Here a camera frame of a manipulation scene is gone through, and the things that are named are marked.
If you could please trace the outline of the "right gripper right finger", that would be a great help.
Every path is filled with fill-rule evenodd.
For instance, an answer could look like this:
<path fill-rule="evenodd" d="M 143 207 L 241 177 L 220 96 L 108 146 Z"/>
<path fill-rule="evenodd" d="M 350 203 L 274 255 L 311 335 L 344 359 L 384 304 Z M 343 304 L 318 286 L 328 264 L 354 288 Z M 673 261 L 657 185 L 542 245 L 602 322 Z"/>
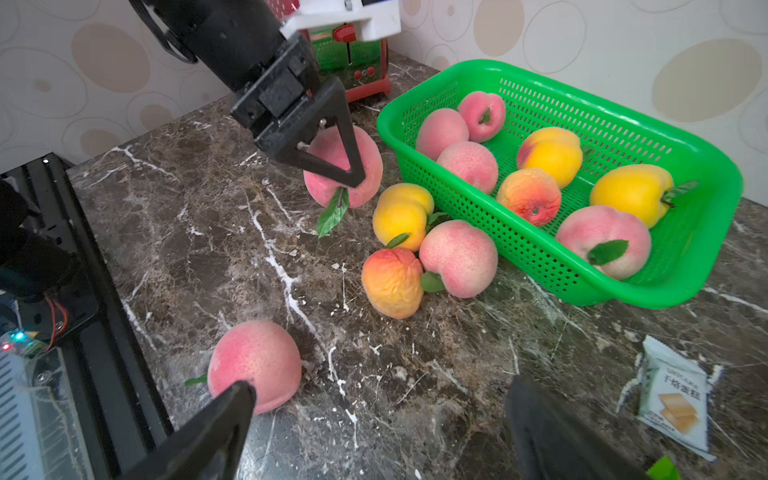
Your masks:
<path fill-rule="evenodd" d="M 506 424 L 525 479 L 646 479 L 648 475 L 532 379 L 516 376 Z"/>

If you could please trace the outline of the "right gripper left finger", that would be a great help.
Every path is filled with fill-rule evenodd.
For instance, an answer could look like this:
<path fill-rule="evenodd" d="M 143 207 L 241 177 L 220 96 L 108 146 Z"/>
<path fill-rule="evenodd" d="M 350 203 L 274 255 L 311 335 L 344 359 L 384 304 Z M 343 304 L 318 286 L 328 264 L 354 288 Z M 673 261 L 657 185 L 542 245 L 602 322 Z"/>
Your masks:
<path fill-rule="evenodd" d="M 251 384 L 235 382 L 121 477 L 235 478 L 256 400 Z"/>

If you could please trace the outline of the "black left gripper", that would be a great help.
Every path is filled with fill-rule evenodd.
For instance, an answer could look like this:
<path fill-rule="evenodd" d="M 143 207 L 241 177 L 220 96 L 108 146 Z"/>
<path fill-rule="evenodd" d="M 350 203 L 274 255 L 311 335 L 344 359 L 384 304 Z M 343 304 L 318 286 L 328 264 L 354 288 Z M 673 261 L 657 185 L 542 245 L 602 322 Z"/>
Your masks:
<path fill-rule="evenodd" d="M 366 179 L 343 84 L 320 87 L 307 38 L 285 37 L 267 2 L 129 4 L 165 52 L 203 63 L 237 94 L 231 115 L 268 157 L 350 188 Z"/>

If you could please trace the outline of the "pink peach with leaf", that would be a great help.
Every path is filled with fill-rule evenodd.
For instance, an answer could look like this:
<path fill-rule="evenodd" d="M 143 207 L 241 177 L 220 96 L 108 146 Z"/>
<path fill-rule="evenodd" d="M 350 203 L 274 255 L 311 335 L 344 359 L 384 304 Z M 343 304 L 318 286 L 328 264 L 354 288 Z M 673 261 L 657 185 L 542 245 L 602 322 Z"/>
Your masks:
<path fill-rule="evenodd" d="M 506 105 L 501 96 L 475 91 L 460 102 L 458 112 L 467 124 L 469 140 L 484 143 L 494 138 L 506 119 Z"/>

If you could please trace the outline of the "yellow peach front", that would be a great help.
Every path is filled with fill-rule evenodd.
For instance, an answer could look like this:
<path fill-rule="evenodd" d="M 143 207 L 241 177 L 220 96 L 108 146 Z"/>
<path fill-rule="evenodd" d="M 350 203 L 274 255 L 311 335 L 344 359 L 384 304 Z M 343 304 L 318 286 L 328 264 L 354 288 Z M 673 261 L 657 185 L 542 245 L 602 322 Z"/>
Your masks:
<path fill-rule="evenodd" d="M 602 176 L 592 188 L 590 205 L 608 206 L 639 218 L 653 228 L 675 200 L 700 184 L 689 180 L 676 185 L 672 175 L 656 165 L 625 165 Z"/>

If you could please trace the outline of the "yellow red peach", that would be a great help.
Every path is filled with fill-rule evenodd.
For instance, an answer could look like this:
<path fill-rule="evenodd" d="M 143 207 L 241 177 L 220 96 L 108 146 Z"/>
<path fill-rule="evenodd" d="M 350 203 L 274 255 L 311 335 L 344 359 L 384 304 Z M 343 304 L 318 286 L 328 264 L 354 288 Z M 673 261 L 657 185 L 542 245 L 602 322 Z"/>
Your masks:
<path fill-rule="evenodd" d="M 531 133 L 517 153 L 517 169 L 539 168 L 550 174 L 560 190 L 576 177 L 583 162 L 580 138 L 573 132 L 547 127 Z"/>

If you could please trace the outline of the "yellow peach near basket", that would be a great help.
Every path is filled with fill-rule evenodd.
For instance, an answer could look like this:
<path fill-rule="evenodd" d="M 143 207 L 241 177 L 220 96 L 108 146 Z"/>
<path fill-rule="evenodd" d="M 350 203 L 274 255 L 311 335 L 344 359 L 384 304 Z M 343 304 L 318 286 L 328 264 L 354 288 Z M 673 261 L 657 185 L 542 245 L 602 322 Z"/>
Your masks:
<path fill-rule="evenodd" d="M 435 212 L 432 195 L 425 188 L 400 183 L 379 197 L 373 214 L 374 234 L 386 248 L 417 252 L 429 231 L 447 221 L 445 212 Z"/>

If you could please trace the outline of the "green snack packet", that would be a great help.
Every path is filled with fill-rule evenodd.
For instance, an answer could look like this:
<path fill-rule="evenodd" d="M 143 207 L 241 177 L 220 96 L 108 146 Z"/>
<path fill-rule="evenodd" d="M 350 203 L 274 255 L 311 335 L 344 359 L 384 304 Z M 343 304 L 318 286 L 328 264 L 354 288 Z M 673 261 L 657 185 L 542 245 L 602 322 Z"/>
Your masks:
<path fill-rule="evenodd" d="M 682 480 L 677 467 L 668 456 L 657 460 L 646 474 L 652 480 Z"/>

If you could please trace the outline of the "white biscuit packet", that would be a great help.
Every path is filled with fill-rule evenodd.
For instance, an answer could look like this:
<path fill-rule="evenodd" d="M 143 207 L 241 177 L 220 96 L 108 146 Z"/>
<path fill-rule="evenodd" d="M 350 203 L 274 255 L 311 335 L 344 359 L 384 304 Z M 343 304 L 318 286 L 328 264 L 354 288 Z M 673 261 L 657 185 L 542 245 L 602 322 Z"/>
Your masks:
<path fill-rule="evenodd" d="M 713 462 L 708 443 L 707 375 L 689 360 L 647 336 L 643 343 L 637 418 Z"/>

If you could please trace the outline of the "orange wrinkled peach middle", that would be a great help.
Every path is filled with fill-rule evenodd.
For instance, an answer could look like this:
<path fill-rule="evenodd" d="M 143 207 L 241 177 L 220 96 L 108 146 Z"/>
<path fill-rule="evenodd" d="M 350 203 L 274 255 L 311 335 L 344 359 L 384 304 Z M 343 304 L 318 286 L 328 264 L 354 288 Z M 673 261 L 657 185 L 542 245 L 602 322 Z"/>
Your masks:
<path fill-rule="evenodd" d="M 406 319 L 419 308 L 424 290 L 424 270 L 413 252 L 404 248 L 382 249 L 363 264 L 361 280 L 373 308 L 393 319 Z"/>

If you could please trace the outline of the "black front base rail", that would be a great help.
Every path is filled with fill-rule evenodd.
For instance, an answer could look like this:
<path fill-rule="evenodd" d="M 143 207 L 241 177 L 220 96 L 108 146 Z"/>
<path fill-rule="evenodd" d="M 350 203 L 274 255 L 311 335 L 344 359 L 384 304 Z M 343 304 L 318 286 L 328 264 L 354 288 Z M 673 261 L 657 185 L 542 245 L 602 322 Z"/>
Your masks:
<path fill-rule="evenodd" d="M 173 427 L 67 168 L 49 153 L 1 176 L 31 209 L 23 228 L 74 258 L 45 295 L 19 297 L 21 325 L 54 339 L 93 471 L 99 479 L 116 479 Z"/>

